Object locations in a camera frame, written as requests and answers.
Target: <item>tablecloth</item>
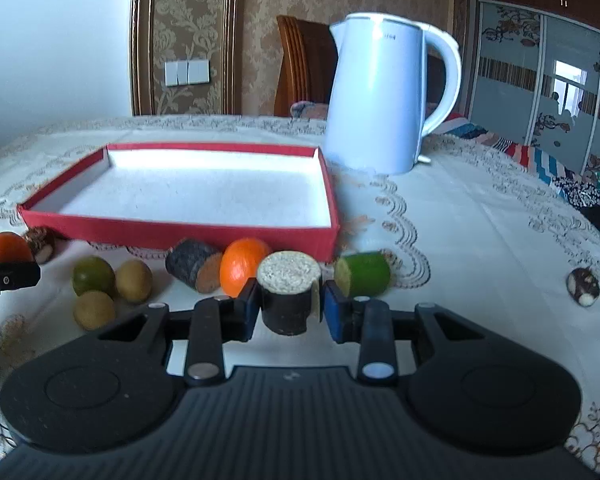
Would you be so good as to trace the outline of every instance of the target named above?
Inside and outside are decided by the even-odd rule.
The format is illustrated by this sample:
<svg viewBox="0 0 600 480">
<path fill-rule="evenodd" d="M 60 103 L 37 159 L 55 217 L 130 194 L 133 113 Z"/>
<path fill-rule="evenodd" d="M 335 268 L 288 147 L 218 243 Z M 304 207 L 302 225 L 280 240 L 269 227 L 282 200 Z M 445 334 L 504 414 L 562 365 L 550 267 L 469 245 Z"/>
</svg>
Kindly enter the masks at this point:
<svg viewBox="0 0 600 480">
<path fill-rule="evenodd" d="M 238 116 L 163 116 L 49 127 L 0 150 L 0 231 L 26 227 L 15 205 L 77 159 L 107 142 L 225 140 L 317 146 L 324 122 Z M 472 140 L 432 135 L 423 151 L 431 165 L 385 176 L 330 167 L 342 229 L 338 251 L 383 250 L 394 309 L 435 302 L 566 367 L 582 389 L 582 409 L 567 448 L 600 471 L 600 298 L 590 308 L 567 294 L 575 267 L 600 280 L 600 234 L 576 210 L 507 155 Z M 98 253 L 115 268 L 130 254 L 154 271 L 153 300 L 184 310 L 202 296 L 164 271 L 164 253 L 85 242 L 61 244 L 35 288 L 0 296 L 0 384 L 21 362 L 81 335 L 72 318 L 73 263 Z M 330 266 L 325 266 L 325 273 Z M 119 304 L 118 309 L 125 307 Z M 170 372 L 182 373 L 182 348 Z M 236 364 L 347 365 L 357 347 L 336 345 L 325 324 L 285 338 L 258 321 L 247 344 L 229 343 Z M 413 371 L 408 343 L 398 343 L 401 373 Z M 14 446 L 0 412 L 0 456 Z"/>
</svg>

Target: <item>electric kettle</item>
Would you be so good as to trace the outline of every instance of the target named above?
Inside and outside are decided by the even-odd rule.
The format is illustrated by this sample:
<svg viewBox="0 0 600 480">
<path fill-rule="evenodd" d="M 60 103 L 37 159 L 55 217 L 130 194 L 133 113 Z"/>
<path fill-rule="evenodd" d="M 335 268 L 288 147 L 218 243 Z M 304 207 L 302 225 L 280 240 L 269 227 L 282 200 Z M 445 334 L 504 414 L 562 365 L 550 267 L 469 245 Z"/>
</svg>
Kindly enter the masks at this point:
<svg viewBox="0 0 600 480">
<path fill-rule="evenodd" d="M 330 27 L 338 65 L 327 115 L 325 156 L 358 170 L 410 171 L 422 137 L 451 112 L 460 91 L 454 38 L 427 23 L 356 12 Z M 425 120 L 427 45 L 445 62 L 445 91 Z"/>
</svg>

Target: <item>red box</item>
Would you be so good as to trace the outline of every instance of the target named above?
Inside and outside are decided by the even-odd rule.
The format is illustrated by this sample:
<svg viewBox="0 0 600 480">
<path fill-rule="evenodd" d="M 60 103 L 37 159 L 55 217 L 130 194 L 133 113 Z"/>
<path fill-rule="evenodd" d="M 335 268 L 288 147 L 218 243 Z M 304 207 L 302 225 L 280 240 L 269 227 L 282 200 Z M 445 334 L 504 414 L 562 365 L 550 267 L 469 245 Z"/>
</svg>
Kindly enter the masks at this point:
<svg viewBox="0 0 600 480">
<path fill-rule="evenodd" d="M 276 144 L 109 144 L 18 211 L 29 228 L 89 242 L 166 250 L 190 237 L 224 249 L 256 237 L 323 262 L 340 228 L 320 149 Z"/>
</svg>

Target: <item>wooden chair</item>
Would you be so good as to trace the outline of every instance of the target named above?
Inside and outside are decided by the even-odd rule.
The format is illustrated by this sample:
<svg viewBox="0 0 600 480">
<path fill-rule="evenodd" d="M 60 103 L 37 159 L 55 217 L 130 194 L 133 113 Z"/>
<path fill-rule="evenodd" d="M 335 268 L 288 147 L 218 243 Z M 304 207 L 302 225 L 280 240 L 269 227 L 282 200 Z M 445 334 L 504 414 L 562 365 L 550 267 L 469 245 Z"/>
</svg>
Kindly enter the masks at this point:
<svg viewBox="0 0 600 480">
<path fill-rule="evenodd" d="M 282 39 L 282 67 L 274 115 L 289 117 L 298 101 L 328 103 L 338 63 L 338 51 L 325 23 L 277 16 Z"/>
</svg>

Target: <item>orange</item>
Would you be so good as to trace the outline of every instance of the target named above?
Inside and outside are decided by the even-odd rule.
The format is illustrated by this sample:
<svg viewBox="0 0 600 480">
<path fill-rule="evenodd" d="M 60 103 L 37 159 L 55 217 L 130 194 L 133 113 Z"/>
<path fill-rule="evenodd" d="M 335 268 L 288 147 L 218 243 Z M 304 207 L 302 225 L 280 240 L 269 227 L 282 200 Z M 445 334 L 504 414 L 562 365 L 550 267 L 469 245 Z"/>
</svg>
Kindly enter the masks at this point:
<svg viewBox="0 0 600 480">
<path fill-rule="evenodd" d="M 242 238 L 231 243 L 220 262 L 220 286 L 224 293 L 236 298 L 249 278 L 255 278 L 260 262 L 271 254 L 271 248 L 257 238 Z"/>
<path fill-rule="evenodd" d="M 0 233 L 0 264 L 32 261 L 33 254 L 23 237 L 9 231 Z"/>
</svg>

